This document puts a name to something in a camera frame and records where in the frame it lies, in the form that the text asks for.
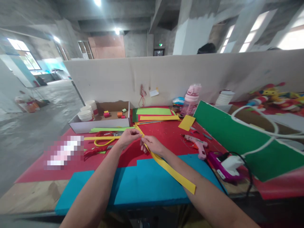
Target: forearm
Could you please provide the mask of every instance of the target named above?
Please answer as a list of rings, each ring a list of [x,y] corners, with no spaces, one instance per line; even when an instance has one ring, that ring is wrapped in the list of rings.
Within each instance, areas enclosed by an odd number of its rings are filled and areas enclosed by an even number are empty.
[[[166,151],[163,157],[173,169],[196,185],[194,195],[184,189],[195,208],[213,227],[258,227],[215,185],[171,151]]]
[[[97,227],[108,205],[122,147],[115,144],[82,188],[61,227]]]

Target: glue gun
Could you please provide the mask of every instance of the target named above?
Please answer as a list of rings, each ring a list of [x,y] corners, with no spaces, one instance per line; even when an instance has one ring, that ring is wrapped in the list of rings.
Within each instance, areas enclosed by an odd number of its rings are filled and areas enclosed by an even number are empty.
[[[206,155],[204,147],[208,147],[208,143],[203,142],[203,141],[201,141],[197,138],[194,138],[190,135],[182,135],[181,134],[181,136],[183,136],[187,141],[193,142],[197,146],[197,148],[199,149],[199,155],[198,155],[199,159],[201,159],[201,160],[206,159],[207,155]]]

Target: workbench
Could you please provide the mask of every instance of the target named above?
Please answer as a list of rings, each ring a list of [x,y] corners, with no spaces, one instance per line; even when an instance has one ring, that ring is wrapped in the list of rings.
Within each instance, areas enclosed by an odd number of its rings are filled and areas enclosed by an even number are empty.
[[[144,134],[157,137],[162,144],[176,155],[197,154],[198,152],[192,147],[192,143],[184,141],[179,135],[184,130],[178,128],[178,125],[179,122],[177,121],[165,121],[140,125],[140,128]],[[209,144],[209,147],[206,149],[207,152],[227,152],[215,139],[209,140],[205,138],[202,133],[208,133],[198,123],[195,122],[193,127],[199,132],[195,137]],[[63,137],[75,135],[77,134],[72,129],[69,129]],[[90,149],[91,147],[94,147],[92,142],[87,142],[84,145],[85,149]],[[143,154],[139,148],[139,141],[130,145],[122,153],[118,167],[136,166],[137,160],[152,158],[151,155]],[[129,149],[133,152],[132,156],[128,153]],[[57,202],[73,173],[95,170],[106,156],[98,154],[90,157],[85,162],[80,161],[81,165],[65,167],[63,170],[44,170],[43,162],[46,159],[46,154],[47,152],[21,175],[14,186],[0,199],[0,214],[55,215],[54,210]],[[237,185],[233,185],[222,181],[217,172],[213,171],[230,198],[244,198],[249,185],[247,179],[244,179]],[[298,169],[266,183],[255,179],[255,186],[251,189],[251,195],[258,195],[260,193],[265,200],[304,196],[303,173],[304,169]]]

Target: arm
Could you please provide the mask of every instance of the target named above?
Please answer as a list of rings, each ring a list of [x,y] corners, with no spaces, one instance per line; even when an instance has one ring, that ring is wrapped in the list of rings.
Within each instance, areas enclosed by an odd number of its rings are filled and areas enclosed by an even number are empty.
[[[139,133],[136,129],[127,129],[122,134],[78,194],[61,228],[98,226],[109,202],[119,157],[131,142],[142,136]]]
[[[142,138],[141,150],[146,153],[147,149],[143,143],[145,143],[153,153],[163,157],[178,173],[196,185],[194,195],[185,188],[184,190],[195,208],[213,227],[259,227],[215,185],[173,154],[155,137],[144,136],[144,138]]]

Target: pink water bottle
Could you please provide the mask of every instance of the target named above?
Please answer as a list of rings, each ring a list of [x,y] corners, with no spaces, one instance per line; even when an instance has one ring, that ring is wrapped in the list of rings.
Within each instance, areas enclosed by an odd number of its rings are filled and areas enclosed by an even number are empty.
[[[199,99],[199,92],[201,89],[202,86],[200,84],[193,84],[189,87],[187,94],[185,95],[184,106],[180,112],[183,116],[193,116],[198,104],[197,101]]]

